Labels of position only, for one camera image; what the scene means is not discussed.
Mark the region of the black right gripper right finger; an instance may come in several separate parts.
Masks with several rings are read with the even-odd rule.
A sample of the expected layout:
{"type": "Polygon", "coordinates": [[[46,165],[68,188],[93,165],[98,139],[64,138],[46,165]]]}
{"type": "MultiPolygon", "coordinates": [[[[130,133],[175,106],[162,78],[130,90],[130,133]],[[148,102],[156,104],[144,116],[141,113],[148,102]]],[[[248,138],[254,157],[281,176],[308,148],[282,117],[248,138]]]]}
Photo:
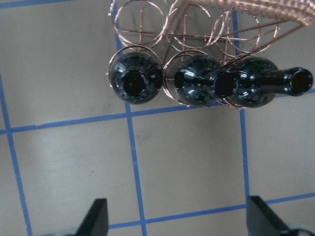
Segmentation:
{"type": "Polygon", "coordinates": [[[251,236],[293,236],[287,224],[259,197],[247,200],[247,228],[251,236]]]}

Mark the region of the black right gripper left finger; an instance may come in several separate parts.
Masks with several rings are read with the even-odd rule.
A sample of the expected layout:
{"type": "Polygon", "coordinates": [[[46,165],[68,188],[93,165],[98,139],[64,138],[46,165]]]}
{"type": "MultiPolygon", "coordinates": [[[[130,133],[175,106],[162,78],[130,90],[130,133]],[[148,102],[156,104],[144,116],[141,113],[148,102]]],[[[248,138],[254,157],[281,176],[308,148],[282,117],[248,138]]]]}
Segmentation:
{"type": "Polygon", "coordinates": [[[106,236],[108,234],[107,199],[95,199],[75,236],[106,236]]]}

